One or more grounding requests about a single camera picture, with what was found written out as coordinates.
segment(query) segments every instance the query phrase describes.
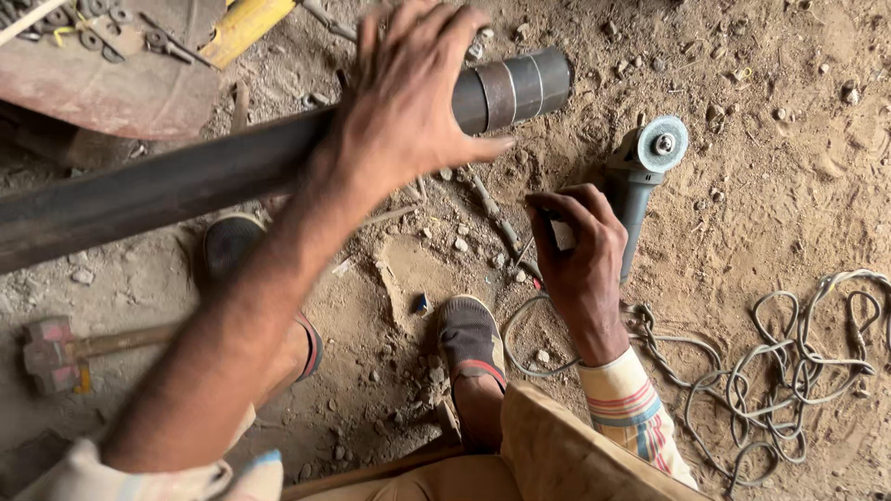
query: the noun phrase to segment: striped sleeve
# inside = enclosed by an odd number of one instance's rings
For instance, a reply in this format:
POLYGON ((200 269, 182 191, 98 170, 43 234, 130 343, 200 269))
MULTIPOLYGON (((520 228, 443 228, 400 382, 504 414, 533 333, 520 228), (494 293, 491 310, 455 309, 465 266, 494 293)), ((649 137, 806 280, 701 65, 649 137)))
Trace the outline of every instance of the striped sleeve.
POLYGON ((633 349, 600 367, 579 365, 578 374, 595 430, 697 488, 674 443, 674 422, 633 349))

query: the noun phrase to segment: black pipe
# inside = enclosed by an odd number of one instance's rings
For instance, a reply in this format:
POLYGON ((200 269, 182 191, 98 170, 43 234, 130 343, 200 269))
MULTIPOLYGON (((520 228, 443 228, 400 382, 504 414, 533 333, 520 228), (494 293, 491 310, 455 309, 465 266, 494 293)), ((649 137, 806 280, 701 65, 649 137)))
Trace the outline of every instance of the black pipe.
MULTIPOLYGON (((557 110, 569 85, 566 57, 549 47, 463 71, 452 109, 465 133, 478 134, 557 110)), ((0 273, 298 184, 301 166, 328 133, 334 112, 290 117, 121 170, 0 199, 0 273)))

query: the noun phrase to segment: wooden handle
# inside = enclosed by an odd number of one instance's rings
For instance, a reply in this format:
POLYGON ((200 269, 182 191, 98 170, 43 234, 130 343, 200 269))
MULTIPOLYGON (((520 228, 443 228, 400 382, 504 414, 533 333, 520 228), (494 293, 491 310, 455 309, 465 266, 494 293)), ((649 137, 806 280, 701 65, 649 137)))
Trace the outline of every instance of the wooden handle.
POLYGON ((180 324, 159 325, 139 331, 85 338, 74 343, 72 356, 75 360, 98 357, 108 353, 158 344, 173 339, 180 324))

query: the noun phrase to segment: dirt floor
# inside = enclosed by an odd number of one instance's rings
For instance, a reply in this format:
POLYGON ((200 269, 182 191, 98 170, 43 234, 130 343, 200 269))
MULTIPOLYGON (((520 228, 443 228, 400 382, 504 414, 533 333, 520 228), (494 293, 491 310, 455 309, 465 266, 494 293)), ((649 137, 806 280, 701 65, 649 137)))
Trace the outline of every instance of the dirt floor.
MULTIPOLYGON (((509 130, 519 139, 515 152, 491 165, 470 166, 523 242, 530 233, 522 195, 595 176, 638 113, 674 114, 689 129, 685 160, 650 201, 624 289, 628 303, 652 305, 658 333, 706 341, 728 365, 761 342, 748 312, 767 292, 785 289, 805 301, 824 275, 858 267, 891 271, 887 1, 477 4, 494 17, 494 36, 481 41, 483 61, 557 45, 575 70, 564 110, 509 130), (515 33, 524 23, 525 40, 518 41, 515 33)), ((371 6, 327 4, 342 20, 371 6)), ((314 106, 310 93, 337 100, 334 71, 347 67, 353 52, 348 41, 297 9, 225 72, 202 135, 228 131, 237 78, 252 87, 251 124, 314 106)), ((0 146, 0 174, 1 194, 63 177, 52 164, 6 146, 0 146)), ((491 265, 507 251, 462 179, 458 172, 451 180, 430 176, 424 208, 358 230, 335 256, 331 268, 347 259, 351 265, 342 276, 325 271, 305 307, 326 340, 322 367, 259 411, 230 454, 233 464, 279 448, 290 484, 301 480, 301 470, 319 478, 386 462, 438 435, 429 403, 448 400, 449 389, 447 381, 431 379, 427 356, 437 352, 435 326, 433 317, 413 314, 416 297, 426 292, 435 307, 453 294, 472 293, 504 322, 536 295, 531 279, 515 280, 512 263, 491 265), (467 234, 458 233, 461 226, 467 234), (466 251, 455 249, 459 236, 466 251)), ((407 203, 394 192, 384 206, 407 203)), ((263 215, 256 203, 242 209, 263 215)), ((212 217, 0 276, 0 449, 11 450, 45 429, 68 439, 101 432, 159 354, 159 348, 147 348, 97 359, 91 393, 36 398, 20 375, 20 326, 70 315, 77 334, 92 336, 183 318, 200 300, 189 256, 212 217), (92 282, 75 282, 79 270, 93 274, 92 282)), ((853 353, 845 341, 843 299, 835 292, 814 317, 810 342, 826 357, 853 353)), ((764 322, 775 332, 789 311, 770 306, 764 322)), ((513 336, 509 342, 524 365, 540 349, 550 355, 548 363, 537 363, 540 369, 574 358, 565 328, 544 302, 513 336)), ((877 493, 891 490, 891 385, 883 368, 889 353, 877 325, 866 338, 868 360, 878 371, 863 377, 862 398, 845 394, 807 408, 806 462, 781 464, 763 487, 739 488, 737 498, 881 499, 877 493)), ((688 381, 710 370, 695 349, 661 349, 688 381)), ((687 392, 656 369, 648 352, 642 358, 669 413, 681 420, 687 392)), ((766 361, 756 361, 748 373, 767 374, 766 361)), ((835 387, 841 374, 843 368, 824 378, 819 394, 830 390, 830 382, 835 387)), ((510 368, 509 377, 522 374, 510 368)), ((536 383, 587 419, 574 371, 536 383)), ((762 400, 760 394, 750 397, 762 400)), ((737 449, 728 419, 707 398, 698 400, 691 417, 719 462, 732 467, 737 449)), ((701 489, 720 498, 725 480, 687 431, 676 438, 701 489)), ((764 469, 766 456, 759 454, 744 475, 764 469)))

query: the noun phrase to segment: tangled cable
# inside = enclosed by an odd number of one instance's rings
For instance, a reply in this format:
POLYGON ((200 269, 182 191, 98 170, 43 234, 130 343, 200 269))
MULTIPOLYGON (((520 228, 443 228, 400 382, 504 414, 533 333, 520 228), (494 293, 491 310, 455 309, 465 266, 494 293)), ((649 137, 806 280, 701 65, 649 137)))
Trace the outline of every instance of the tangled cable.
MULTIPOLYGON (((801 464, 805 461, 807 454, 807 440, 804 430, 804 411, 807 406, 819 405, 837 398, 847 392, 852 384, 862 374, 874 375, 875 368, 866 361, 867 349, 863 334, 881 318, 882 307, 875 296, 865 291, 854 291, 848 294, 846 299, 846 327, 850 341, 854 344, 854 358, 825 358, 820 355, 816 349, 808 343, 810 337, 811 323, 813 321, 813 312, 821 300, 823 300, 836 286, 844 281, 854 278, 864 278, 876 283, 885 292, 885 310, 891 312, 891 282, 885 275, 872 272, 868 269, 857 269, 854 271, 839 272, 834 275, 823 277, 817 284, 817 291, 813 297, 807 301, 805 310, 801 311, 798 298, 792 292, 775 291, 765 295, 755 303, 752 307, 752 322, 758 334, 764 340, 764 344, 755 346, 745 356, 737 360, 731 369, 725 369, 721 357, 717 350, 709 346, 703 341, 691 338, 675 337, 675 336, 659 336, 654 333, 656 326, 656 318, 653 316, 652 309, 647 304, 632 305, 628 311, 630 313, 642 316, 642 334, 630 333, 629 337, 633 340, 643 342, 650 354, 653 356, 656 365, 666 374, 668 379, 674 384, 689 390, 687 403, 683 411, 684 427, 690 432, 691 436, 708 462, 719 473, 721 473, 730 483, 725 490, 724 495, 732 499, 733 490, 737 485, 746 487, 754 487, 761 485, 768 479, 779 467, 781 461, 787 461, 792 464, 801 464), (786 323, 782 331, 782 338, 774 339, 767 332, 761 323, 758 312, 766 301, 773 298, 786 298, 791 302, 792 315, 786 323), (854 314, 854 300, 862 298, 866 300, 868 309, 871 310, 869 315, 862 323, 858 323, 854 314), (675 341, 685 342, 696 345, 705 350, 715 370, 702 375, 695 382, 687 382, 681 379, 677 373, 668 364, 667 359, 658 349, 659 341, 675 341), (746 401, 751 383, 749 378, 744 374, 745 368, 755 358, 761 355, 771 357, 776 366, 776 371, 770 384, 766 401, 758 408, 749 408, 746 401), (848 367, 848 377, 836 389, 830 391, 824 396, 814 396, 813 389, 817 386, 817 382, 826 365, 838 365, 848 367), (726 377, 726 384, 723 392, 716 387, 718 383, 726 377), (696 432, 690 418, 690 412, 693 401, 698 393, 706 393, 713 397, 718 403, 726 407, 730 413, 730 434, 733 443, 740 452, 737 453, 733 460, 731 469, 723 467, 711 450, 706 446, 705 441, 696 432), (774 413, 789 408, 792 412, 790 420, 785 422, 775 422, 774 413), (754 428, 764 430, 772 439, 767 441, 750 441, 751 432, 754 428), (784 442, 796 442, 793 454, 787 453, 783 448, 784 442), (755 479, 742 479, 740 477, 740 468, 746 455, 758 448, 763 448, 771 458, 771 463, 761 476, 755 479)), ((529 308, 538 300, 549 300, 546 294, 536 296, 524 303, 508 320, 502 331, 504 339, 504 350, 507 352, 511 362, 526 375, 534 377, 546 377, 559 374, 571 366, 577 364, 579 359, 575 359, 557 370, 549 373, 535 373, 528 371, 517 363, 508 347, 508 335, 511 328, 526 315, 529 308)), ((885 320, 885 344, 888 350, 891 350, 891 314, 886 315, 885 320)))

